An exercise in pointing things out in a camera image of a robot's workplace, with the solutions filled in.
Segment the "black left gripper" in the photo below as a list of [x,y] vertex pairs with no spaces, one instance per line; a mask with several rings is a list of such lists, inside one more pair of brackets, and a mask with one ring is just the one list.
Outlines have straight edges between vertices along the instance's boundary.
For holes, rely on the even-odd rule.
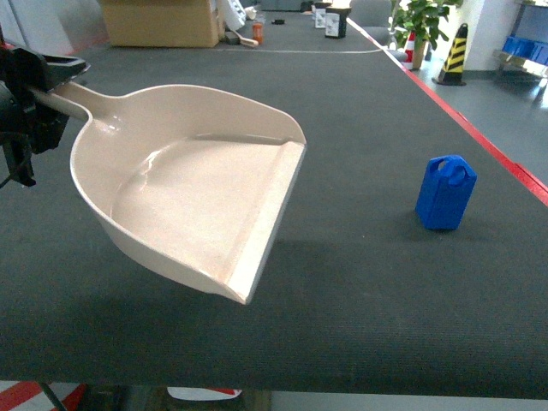
[[79,57],[44,55],[1,42],[1,147],[9,172],[2,187],[11,181],[36,184],[32,155],[56,149],[69,119],[38,102],[28,88],[50,92],[89,68]]

